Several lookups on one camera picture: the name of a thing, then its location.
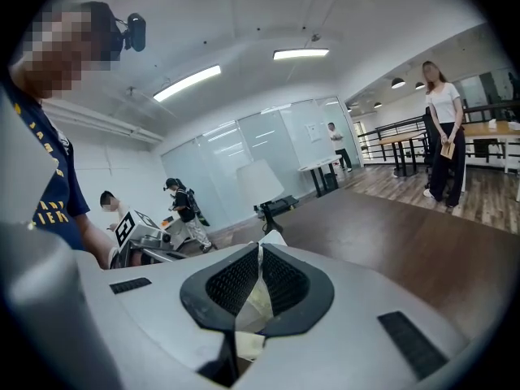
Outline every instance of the man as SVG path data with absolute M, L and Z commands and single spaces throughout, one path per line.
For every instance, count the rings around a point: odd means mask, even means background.
M 41 100 L 71 89 L 81 72 L 95 63 L 116 59 L 123 44 L 121 32 L 111 9 L 101 2 L 44 13 L 40 26 L 31 47 L 24 43 L 21 58 L 2 75 L 2 85 L 16 113 L 58 165 L 32 222 L 61 236 L 72 249 L 89 251 L 101 268 L 110 268 L 117 247 L 89 221 L 86 214 L 90 209 L 74 169 L 74 149 L 50 122 Z
M 173 208 L 173 210 L 179 213 L 180 219 L 186 225 L 189 234 L 195 240 L 201 243 L 202 252 L 205 254 L 212 248 L 216 247 L 213 244 L 211 244 L 206 234 L 206 230 L 196 217 L 195 211 L 190 206 L 188 194 L 179 185 L 180 182 L 178 179 L 168 178 L 166 180 L 167 189 L 170 189 L 175 193 L 175 207 Z
M 332 140 L 332 145 L 334 146 L 334 151 L 336 154 L 341 155 L 340 165 L 341 169 L 345 170 L 345 163 L 343 159 L 347 162 L 347 171 L 352 171 L 352 163 L 350 162 L 349 154 L 347 150 L 345 150 L 345 146 L 343 145 L 343 135 L 336 130 L 336 126 L 334 123 L 328 124 L 328 134 Z
M 129 206 L 123 204 L 118 198 L 116 198 L 109 191 L 105 191 L 99 197 L 99 205 L 106 212 L 116 212 L 118 214 L 117 223 L 112 223 L 107 228 L 108 230 L 114 231 L 119 225 L 121 219 L 128 213 Z

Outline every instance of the paper in hand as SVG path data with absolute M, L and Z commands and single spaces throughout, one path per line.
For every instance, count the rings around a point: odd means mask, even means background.
M 453 157 L 453 151 L 455 150 L 455 143 L 444 143 L 440 151 L 441 156 L 451 159 Z

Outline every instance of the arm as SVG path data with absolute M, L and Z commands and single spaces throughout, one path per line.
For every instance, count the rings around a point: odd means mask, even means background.
M 464 117 L 464 112 L 462 110 L 462 102 L 461 98 L 457 97 L 453 100 L 453 106 L 455 107 L 455 111 L 457 114 L 455 115 L 455 124 L 453 125 L 452 133 L 449 135 L 448 141 L 453 143 L 455 140 L 455 136 L 457 135 L 457 130 L 461 127 L 462 117 Z
M 92 224 L 86 214 L 78 215 L 74 219 L 80 229 L 85 248 L 93 254 L 102 269 L 107 269 L 110 265 L 109 254 L 115 244 L 105 232 Z
M 444 144 L 448 140 L 448 136 L 446 136 L 446 133 L 440 126 L 439 117 L 437 117 L 436 108 L 431 103 L 428 103 L 428 106 L 430 107 L 431 119 L 433 120 L 433 124 L 435 125 L 435 127 L 437 128 L 437 131 L 440 134 L 440 141 Z

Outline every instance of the black cap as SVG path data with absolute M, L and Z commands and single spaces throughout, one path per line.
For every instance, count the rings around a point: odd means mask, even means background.
M 166 187 L 167 188 L 171 188 L 173 185 L 179 186 L 179 183 L 177 182 L 177 179 L 174 179 L 174 178 L 166 179 Z

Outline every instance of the person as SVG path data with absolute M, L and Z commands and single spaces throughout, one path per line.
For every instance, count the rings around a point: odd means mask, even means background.
M 189 234 L 197 240 L 202 246 L 202 252 L 205 254 L 216 247 L 211 243 L 206 234 L 206 230 L 195 215 L 195 211 L 189 204 L 188 194 L 185 187 L 180 187 L 181 183 L 178 179 L 168 178 L 166 180 L 166 187 L 175 193 L 174 211 L 179 213 L 180 219 L 186 225 Z
M 426 102 L 440 135 L 433 159 L 430 188 L 424 191 L 424 196 L 434 198 L 438 202 L 442 201 L 450 164 L 454 161 L 457 167 L 453 186 L 446 200 L 446 206 L 453 208 L 458 205 L 461 196 L 466 163 L 466 141 L 461 127 L 463 117 L 461 96 L 455 85 L 446 80 L 433 62 L 426 61 L 422 65 L 422 73 L 427 82 Z M 440 151 L 443 145 L 452 143 L 455 144 L 455 150 L 452 159 L 448 159 L 442 156 Z
M 121 222 L 121 219 L 128 213 L 128 210 L 130 209 L 129 206 L 126 204 L 123 204 L 118 198 L 116 198 L 114 195 L 112 195 L 111 192 L 105 191 L 101 194 L 99 197 L 99 205 L 101 205 L 101 208 L 106 212 L 116 212 L 118 214 L 118 220 L 117 223 L 112 223 L 107 228 L 108 230 L 114 231 L 119 223 Z
M 103 2 L 44 13 L 39 29 L 40 36 L 31 40 L 31 47 L 23 44 L 20 58 L 1 77 L 16 113 L 57 164 L 32 223 L 61 236 L 74 250 L 89 251 L 101 268 L 110 268 L 117 247 L 90 222 L 90 209 L 76 178 L 74 147 L 46 116 L 41 100 L 71 89 L 81 72 L 93 69 L 97 62 L 119 56 L 121 33 Z
M 343 162 L 344 159 L 347 162 L 347 171 L 351 172 L 352 163 L 350 162 L 349 154 L 347 153 L 347 150 L 345 149 L 345 146 L 343 144 L 343 135 L 340 132 L 338 132 L 334 123 L 328 124 L 328 134 L 332 140 L 334 151 L 336 152 L 336 154 L 341 155 L 341 169 L 345 170 L 345 163 Z

